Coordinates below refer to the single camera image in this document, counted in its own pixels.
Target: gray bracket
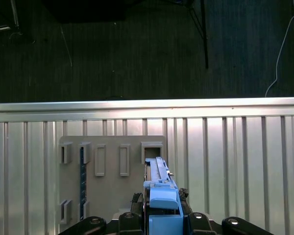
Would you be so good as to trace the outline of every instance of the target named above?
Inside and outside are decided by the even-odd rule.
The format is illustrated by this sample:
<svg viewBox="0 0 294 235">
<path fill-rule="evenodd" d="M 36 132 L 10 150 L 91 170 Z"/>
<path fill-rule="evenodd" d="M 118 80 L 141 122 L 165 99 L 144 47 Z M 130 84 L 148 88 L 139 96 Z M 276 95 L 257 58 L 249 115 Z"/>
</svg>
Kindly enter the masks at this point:
<svg viewBox="0 0 294 235">
<path fill-rule="evenodd" d="M 168 159 L 163 136 L 64 136 L 59 147 L 60 231 L 81 218 L 81 154 L 86 164 L 83 217 L 96 215 L 107 222 L 115 213 L 129 211 L 133 194 L 142 192 L 145 158 Z"/>
</svg>

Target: black joint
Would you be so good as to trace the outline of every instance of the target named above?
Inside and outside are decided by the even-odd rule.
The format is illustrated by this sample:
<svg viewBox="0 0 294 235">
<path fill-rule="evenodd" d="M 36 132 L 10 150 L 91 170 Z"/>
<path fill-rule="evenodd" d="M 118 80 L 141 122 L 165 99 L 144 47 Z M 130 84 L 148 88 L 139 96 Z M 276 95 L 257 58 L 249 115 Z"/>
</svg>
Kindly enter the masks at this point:
<svg viewBox="0 0 294 235">
<path fill-rule="evenodd" d="M 186 198 L 188 197 L 188 189 L 180 188 L 178 195 L 180 196 L 180 201 L 186 201 Z"/>
<path fill-rule="evenodd" d="M 262 228 L 257 227 L 244 219 L 229 217 L 222 221 L 222 230 L 225 235 L 273 235 Z"/>
<path fill-rule="evenodd" d="M 72 227 L 61 232 L 59 235 L 79 235 L 88 234 L 89 231 L 96 231 L 92 233 L 94 235 L 103 234 L 106 229 L 106 221 L 103 218 L 92 216 L 88 217 Z"/>
<path fill-rule="evenodd" d="M 217 235 L 217 233 L 211 229 L 208 217 L 198 212 L 193 212 L 188 215 L 187 229 L 187 234 Z"/>
<path fill-rule="evenodd" d="M 131 212 L 120 215 L 119 235 L 143 235 L 140 217 Z"/>
</svg>

